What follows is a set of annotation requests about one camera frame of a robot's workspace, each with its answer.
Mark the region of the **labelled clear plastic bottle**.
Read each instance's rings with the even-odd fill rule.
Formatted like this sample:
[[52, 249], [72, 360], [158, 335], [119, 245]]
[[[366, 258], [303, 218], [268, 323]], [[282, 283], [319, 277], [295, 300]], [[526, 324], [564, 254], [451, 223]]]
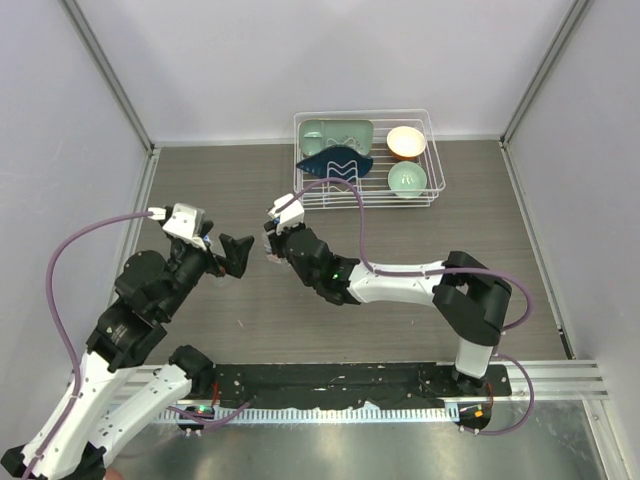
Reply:
[[272, 263], [278, 265], [287, 265], [287, 261], [284, 258], [278, 257], [274, 252], [270, 252], [267, 257]]

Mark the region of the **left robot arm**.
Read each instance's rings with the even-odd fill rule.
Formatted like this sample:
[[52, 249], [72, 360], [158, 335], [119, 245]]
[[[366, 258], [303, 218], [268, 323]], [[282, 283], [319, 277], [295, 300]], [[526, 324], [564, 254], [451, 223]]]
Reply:
[[222, 255], [174, 239], [168, 257], [146, 250], [127, 260], [115, 280], [118, 298], [87, 340], [78, 379], [36, 436], [4, 453], [1, 464], [10, 476], [101, 479], [126, 444], [163, 409], [211, 391], [212, 361], [186, 345], [174, 351], [157, 377], [113, 412], [107, 410], [166, 336], [165, 324], [203, 275], [244, 275], [253, 237], [222, 234], [219, 240]]

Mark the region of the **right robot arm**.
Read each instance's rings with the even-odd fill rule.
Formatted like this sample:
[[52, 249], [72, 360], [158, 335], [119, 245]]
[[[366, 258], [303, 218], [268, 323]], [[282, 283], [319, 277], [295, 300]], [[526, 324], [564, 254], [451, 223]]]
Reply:
[[334, 305], [389, 301], [433, 307], [459, 337], [451, 371], [457, 391], [472, 395], [488, 381], [489, 361], [497, 347], [511, 299], [504, 280], [482, 275], [484, 266], [465, 252], [443, 262], [376, 265], [333, 253], [313, 230], [300, 223], [279, 228], [264, 224], [268, 252], [288, 263], [303, 285]]

